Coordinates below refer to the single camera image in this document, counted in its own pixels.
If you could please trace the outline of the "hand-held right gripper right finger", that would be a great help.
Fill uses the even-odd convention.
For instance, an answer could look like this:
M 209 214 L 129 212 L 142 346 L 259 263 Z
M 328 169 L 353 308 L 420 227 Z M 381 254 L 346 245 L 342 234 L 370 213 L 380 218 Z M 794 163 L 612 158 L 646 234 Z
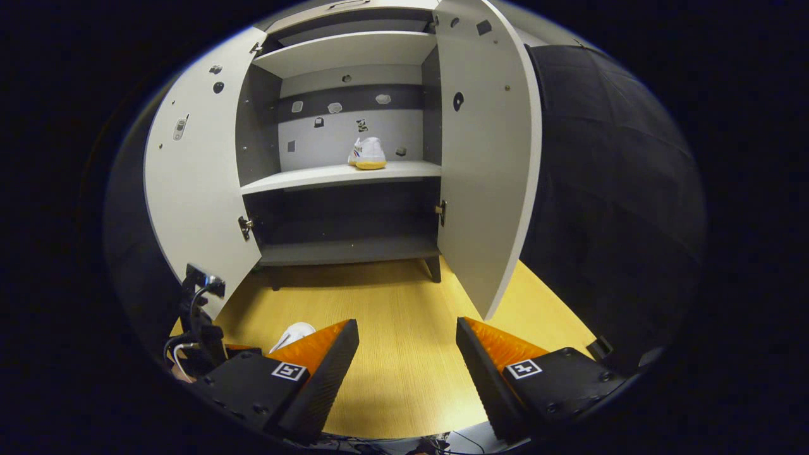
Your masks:
M 615 397 L 627 378 L 574 348 L 540 348 L 460 317 L 456 345 L 494 434 L 509 443 L 575 427 Z

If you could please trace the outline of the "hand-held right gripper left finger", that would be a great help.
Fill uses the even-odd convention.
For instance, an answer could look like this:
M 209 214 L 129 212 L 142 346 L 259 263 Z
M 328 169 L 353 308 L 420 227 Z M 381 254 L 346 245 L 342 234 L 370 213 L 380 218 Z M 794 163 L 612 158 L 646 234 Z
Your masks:
M 356 320 L 344 320 L 268 355 L 241 349 L 190 389 L 254 432 L 314 444 L 358 344 Z

